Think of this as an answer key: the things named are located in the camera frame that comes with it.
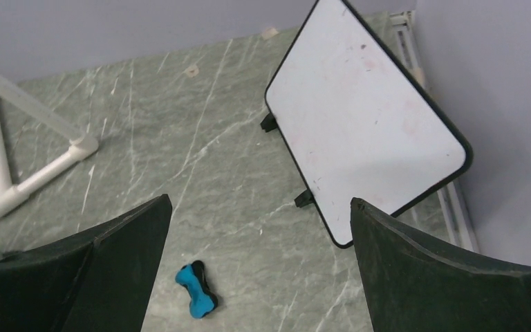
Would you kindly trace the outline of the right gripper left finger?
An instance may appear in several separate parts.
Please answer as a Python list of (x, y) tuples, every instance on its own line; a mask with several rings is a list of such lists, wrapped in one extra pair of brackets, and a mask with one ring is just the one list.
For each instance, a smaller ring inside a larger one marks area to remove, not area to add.
[(157, 196), (110, 221), (0, 260), (0, 331), (139, 331), (172, 204)]

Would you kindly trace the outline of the black framed whiteboard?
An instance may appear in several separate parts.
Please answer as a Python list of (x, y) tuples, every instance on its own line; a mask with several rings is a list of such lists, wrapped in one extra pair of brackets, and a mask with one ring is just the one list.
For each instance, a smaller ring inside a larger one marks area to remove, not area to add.
[[(347, 1), (314, 3), (264, 99), (339, 248), (353, 243), (353, 198), (397, 216), (473, 161), (464, 135)], [(446, 153), (461, 161), (438, 181), (424, 139), (441, 126), (463, 153)]]

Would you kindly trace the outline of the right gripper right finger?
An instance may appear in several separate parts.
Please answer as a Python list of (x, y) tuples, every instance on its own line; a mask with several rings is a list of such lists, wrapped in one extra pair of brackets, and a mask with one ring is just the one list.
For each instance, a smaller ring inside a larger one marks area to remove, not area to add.
[(452, 245), (359, 198), (351, 231), (374, 331), (531, 331), (531, 266)]

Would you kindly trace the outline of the blue whiteboard eraser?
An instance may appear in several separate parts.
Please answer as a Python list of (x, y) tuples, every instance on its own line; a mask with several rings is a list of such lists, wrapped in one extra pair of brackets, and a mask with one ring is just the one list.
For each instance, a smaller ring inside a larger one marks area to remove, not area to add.
[(201, 260), (183, 266), (175, 276), (175, 281), (184, 287), (189, 296), (189, 312), (195, 319), (202, 319), (218, 307), (218, 297), (210, 290)]

